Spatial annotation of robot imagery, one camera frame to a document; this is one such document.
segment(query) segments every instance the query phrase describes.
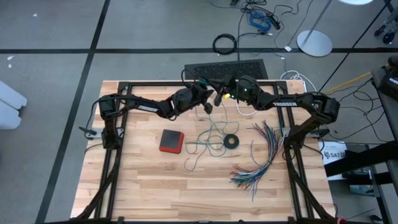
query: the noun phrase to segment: wooden tabletop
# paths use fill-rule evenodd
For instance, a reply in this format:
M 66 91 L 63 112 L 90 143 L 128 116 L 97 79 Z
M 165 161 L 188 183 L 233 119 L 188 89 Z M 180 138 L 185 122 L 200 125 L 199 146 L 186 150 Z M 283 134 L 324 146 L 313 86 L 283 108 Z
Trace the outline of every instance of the wooden tabletop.
M 300 80 L 289 80 L 287 84 L 289 93 L 304 91 Z M 117 81 L 104 81 L 100 95 L 116 93 L 117 86 Z M 153 100 L 164 100 L 180 88 L 182 87 L 135 86 L 132 93 Z M 262 88 L 264 91 L 273 93 L 271 87 Z M 242 116 L 237 112 L 233 100 L 223 100 L 223 103 L 228 121 L 239 121 L 239 131 L 236 135 L 240 144 L 237 149 L 228 149 L 221 157 L 213 157 L 209 151 L 206 151 L 193 171 L 186 170 L 184 162 L 189 158 L 187 167 L 192 168 L 196 157 L 205 147 L 199 146 L 195 155 L 188 154 L 184 147 L 180 154 L 160 152 L 160 138 L 163 129 L 171 129 L 183 132 L 184 142 L 196 141 L 198 134 L 210 127 L 207 119 L 197 118 L 195 110 L 181 114 L 176 121 L 169 121 L 145 111 L 129 111 L 114 202 L 114 220 L 119 216 L 124 216 L 126 220 L 144 221 L 237 221 L 240 219 L 286 221 L 288 216 L 295 216 L 287 166 L 281 156 L 282 152 L 279 152 L 271 168 L 260 180 L 253 201 L 248 197 L 249 189 L 238 189 L 229 181 L 229 174 L 234 170 L 234 164 L 247 169 L 256 168 L 257 165 L 250 155 L 252 141 L 254 141 L 253 154 L 256 160 L 261 163 L 267 160 L 267 144 L 264 138 L 246 128 L 254 123 L 261 124 L 264 120 L 270 127 L 279 128 L 277 110 L 273 108 L 268 111 L 259 111 L 253 116 Z M 243 103 L 240 103 L 239 107 L 243 113 L 253 111 L 251 106 L 243 105 Z M 202 106 L 197 107 L 197 113 L 199 117 L 207 117 Z M 309 114 L 301 108 L 293 108 L 293 113 L 296 124 L 302 123 L 309 117 Z M 224 108 L 213 107 L 211 118 L 213 121 L 225 121 Z M 284 118 L 285 123 L 288 124 L 287 115 Z M 93 127 L 103 126 L 99 110 L 96 109 Z M 229 124 L 225 129 L 226 132 L 234 130 L 236 130 L 236 124 Z M 100 139 L 89 141 L 88 146 L 100 142 Z M 319 149 L 314 139 L 307 139 L 305 144 Z M 187 145 L 190 151 L 194 150 L 194 147 L 195 145 Z M 213 154 L 218 155 L 219 152 L 213 151 Z M 105 150 L 101 146 L 93 147 L 86 153 L 71 217 L 82 212 L 98 190 L 104 155 Z M 322 206 L 334 215 L 335 209 L 321 155 L 303 147 L 302 157 L 310 190 Z M 305 216 L 307 213 L 303 195 L 299 188 L 298 191 Z M 106 195 L 103 211 L 106 210 L 107 199 Z

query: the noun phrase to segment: white object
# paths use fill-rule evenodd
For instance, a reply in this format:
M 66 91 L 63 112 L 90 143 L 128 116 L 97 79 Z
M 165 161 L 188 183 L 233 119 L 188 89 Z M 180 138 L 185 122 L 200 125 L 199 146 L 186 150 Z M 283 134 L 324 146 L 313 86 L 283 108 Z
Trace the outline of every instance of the white object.
M 323 147 L 323 143 L 319 142 L 319 148 L 321 149 Z M 339 159 L 342 159 L 345 157 L 345 150 L 347 150 L 346 145 L 344 142 L 330 142 L 330 141 L 325 141 L 325 147 L 322 150 L 323 154 L 323 165 L 329 164 L 331 162 L 335 162 Z M 331 177 L 328 177 L 328 180 L 343 180 L 343 176 L 341 174 L 334 175 Z
M 354 6 L 360 6 L 368 4 L 373 0 L 339 0 L 339 1 Z M 328 9 L 331 2 L 332 0 L 329 0 L 327 2 L 326 6 L 323 8 L 321 14 L 318 16 L 318 19 L 315 21 L 312 28 L 310 30 L 301 32 L 297 36 L 298 47 L 300 47 L 300 49 L 308 55 L 315 57 L 323 57 L 330 54 L 333 48 L 331 40 L 326 34 L 321 33 L 319 31 L 315 31 L 316 26 L 318 25 L 319 21 L 321 20 L 322 16 Z
M 287 50 L 288 52 L 290 52 L 290 51 L 292 50 L 292 48 L 286 45 L 286 46 L 285 46 L 285 50 Z
M 365 4 L 369 4 L 373 0 L 339 0 L 339 1 L 353 6 L 363 6 Z
M 21 107 L 26 106 L 27 103 L 27 99 L 25 97 L 2 81 L 0 81 L 0 101 L 5 102 L 5 104 L 15 110 L 19 110 Z
M 15 129 L 21 123 L 19 109 L 27 100 L 17 91 L 0 81 L 0 129 Z
M 235 100 L 235 106 L 236 106 L 236 109 L 237 109 L 238 113 L 239 113 L 240 115 L 243 115 L 243 116 L 252 116 L 253 114 L 257 113 L 256 110 L 253 111 L 252 113 L 248 113 L 248 114 L 242 113 L 241 110 L 239 110 L 239 106 L 238 106 L 238 101 L 237 101 L 237 100 Z
M 0 129 L 16 129 L 21 123 L 18 110 L 0 101 Z
M 295 70 L 289 70 L 289 71 L 287 71 L 287 72 L 284 72 L 284 73 L 280 76 L 280 79 L 283 80 L 283 79 L 284 79 L 284 76 L 285 76 L 286 74 L 288 74 L 288 73 L 291 73 L 291 72 L 294 72 L 295 75 L 292 76 L 290 79 L 291 79 L 291 80 L 303 80 L 303 81 L 304 81 L 304 87 L 305 87 L 305 91 L 306 91 L 306 92 L 307 92 L 307 85 L 305 84 L 305 80 L 308 81 L 308 82 L 311 84 L 311 86 L 312 86 L 312 88 L 313 88 L 314 91 L 317 91 L 317 89 L 315 88 L 315 85 L 311 82 L 311 80 L 309 80 L 305 75 L 300 74 L 298 71 L 295 71 Z
M 333 49 L 330 38 L 326 34 L 316 30 L 311 34 L 309 33 L 310 30 L 305 30 L 297 36 L 298 47 L 300 47 L 304 53 L 314 57 L 323 57 L 330 54 Z

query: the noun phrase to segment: metal pole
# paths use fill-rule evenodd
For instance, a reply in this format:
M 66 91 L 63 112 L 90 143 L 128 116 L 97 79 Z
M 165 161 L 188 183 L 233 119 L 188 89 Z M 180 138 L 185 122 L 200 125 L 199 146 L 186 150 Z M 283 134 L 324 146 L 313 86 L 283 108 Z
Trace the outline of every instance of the metal pole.
M 332 2 L 332 0 L 329 0 L 328 3 L 326 4 L 326 6 L 323 8 L 321 14 L 318 16 L 317 21 L 315 21 L 314 25 L 312 26 L 310 32 L 308 33 L 308 35 L 305 37 L 304 42 L 302 44 L 302 46 L 305 45 L 305 43 L 307 43 L 308 38 L 310 38 L 313 30 L 316 28 L 316 26 L 318 25 L 319 21 L 321 20 L 322 16 L 324 15 L 324 13 L 326 12 L 326 10 L 328 9 L 330 3 Z

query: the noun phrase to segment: white lamp base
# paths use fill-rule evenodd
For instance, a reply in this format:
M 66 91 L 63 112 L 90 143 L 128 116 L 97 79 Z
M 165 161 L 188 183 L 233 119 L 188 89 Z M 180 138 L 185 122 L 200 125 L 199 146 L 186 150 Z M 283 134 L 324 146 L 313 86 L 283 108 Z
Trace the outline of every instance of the white lamp base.
M 304 53 L 315 57 L 323 57 L 330 54 L 333 44 L 327 35 L 319 31 L 314 30 L 307 42 L 303 44 L 309 32 L 309 30 L 306 30 L 297 36 L 298 47 L 300 47 Z

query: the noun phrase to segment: tape roll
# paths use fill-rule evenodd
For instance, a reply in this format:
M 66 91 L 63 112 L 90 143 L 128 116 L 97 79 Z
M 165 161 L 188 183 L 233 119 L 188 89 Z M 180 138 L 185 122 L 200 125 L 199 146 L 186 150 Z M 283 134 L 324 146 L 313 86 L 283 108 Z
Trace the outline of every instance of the tape roll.
M 234 149 L 239 145 L 239 138 L 234 134 L 227 134 L 224 138 L 224 146 L 227 149 Z

